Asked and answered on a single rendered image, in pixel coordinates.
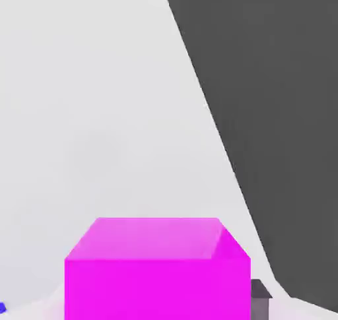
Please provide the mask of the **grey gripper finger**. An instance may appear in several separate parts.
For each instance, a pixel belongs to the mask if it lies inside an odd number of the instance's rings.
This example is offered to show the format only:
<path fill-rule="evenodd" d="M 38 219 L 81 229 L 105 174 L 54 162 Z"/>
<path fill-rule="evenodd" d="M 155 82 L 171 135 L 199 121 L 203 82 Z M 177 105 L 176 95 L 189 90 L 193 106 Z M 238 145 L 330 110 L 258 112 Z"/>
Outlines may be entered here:
<path fill-rule="evenodd" d="M 273 298 L 260 279 L 251 285 L 251 320 L 338 320 L 338 313 L 297 298 Z"/>

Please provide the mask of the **small magenta cube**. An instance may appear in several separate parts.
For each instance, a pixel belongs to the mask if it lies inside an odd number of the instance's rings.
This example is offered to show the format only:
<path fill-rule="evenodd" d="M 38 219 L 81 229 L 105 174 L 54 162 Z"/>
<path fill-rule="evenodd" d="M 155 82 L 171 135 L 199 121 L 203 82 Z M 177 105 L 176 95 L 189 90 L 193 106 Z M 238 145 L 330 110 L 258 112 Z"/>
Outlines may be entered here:
<path fill-rule="evenodd" d="M 216 218 L 98 218 L 65 259 L 65 320 L 250 313 L 250 258 Z"/>

